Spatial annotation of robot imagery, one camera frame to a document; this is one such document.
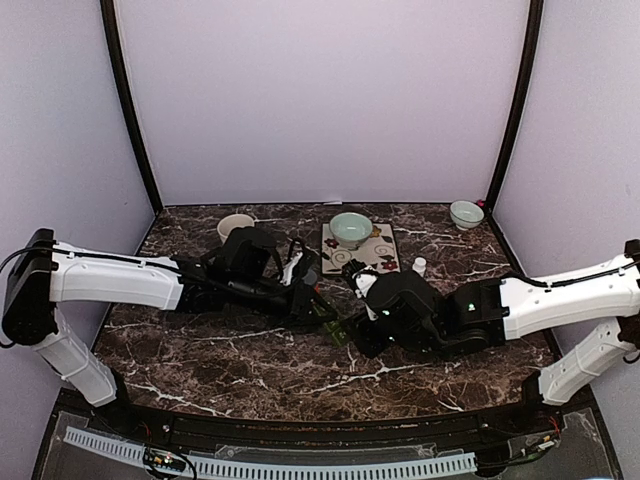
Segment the green pill organizer box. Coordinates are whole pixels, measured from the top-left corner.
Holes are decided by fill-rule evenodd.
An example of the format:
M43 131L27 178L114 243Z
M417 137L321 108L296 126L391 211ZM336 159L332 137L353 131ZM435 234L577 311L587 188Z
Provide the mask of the green pill organizer box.
M346 320L333 320L325 322L323 329L337 347L347 345L352 341L350 325Z

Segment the white pill bottle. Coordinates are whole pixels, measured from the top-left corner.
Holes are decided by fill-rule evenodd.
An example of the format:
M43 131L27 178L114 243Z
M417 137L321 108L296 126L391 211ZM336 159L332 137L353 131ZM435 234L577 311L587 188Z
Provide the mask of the white pill bottle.
M416 257L414 259L412 270L417 273L420 277L424 277L426 273L426 259L423 257Z

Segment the red pill bottle grey lid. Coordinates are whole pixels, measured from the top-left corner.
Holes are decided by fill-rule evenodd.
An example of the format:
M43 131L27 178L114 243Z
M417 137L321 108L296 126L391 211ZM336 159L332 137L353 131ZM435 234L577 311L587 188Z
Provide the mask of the red pill bottle grey lid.
M303 277L302 281L305 285L315 289L318 284L318 275L314 270L309 269Z

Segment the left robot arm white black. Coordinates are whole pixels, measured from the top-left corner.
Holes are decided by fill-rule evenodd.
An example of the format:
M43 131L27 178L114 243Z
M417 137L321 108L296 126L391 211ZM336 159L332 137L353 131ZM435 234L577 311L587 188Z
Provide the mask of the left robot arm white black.
M80 249L37 230L2 262L10 270L1 318L1 346L29 347L75 387L120 436L141 427L126 388L72 331L56 307L100 302L199 314L240 305L273 316L282 328L336 320L316 287L317 256L300 239L281 257L275 238L256 227L230 232L199 258L136 257Z

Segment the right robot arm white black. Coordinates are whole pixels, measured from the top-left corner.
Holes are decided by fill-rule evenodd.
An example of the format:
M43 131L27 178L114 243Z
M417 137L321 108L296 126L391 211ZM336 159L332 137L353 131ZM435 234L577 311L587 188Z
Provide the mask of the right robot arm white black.
M358 350L374 358L395 344L413 353L467 355L558 326L597 320L555 363L531 374L524 401L510 413L521 434L534 432L549 406L639 350L639 242L595 266L542 278L510 273L466 283L448 295L415 271L381 274L351 260L343 275L365 309L345 321Z

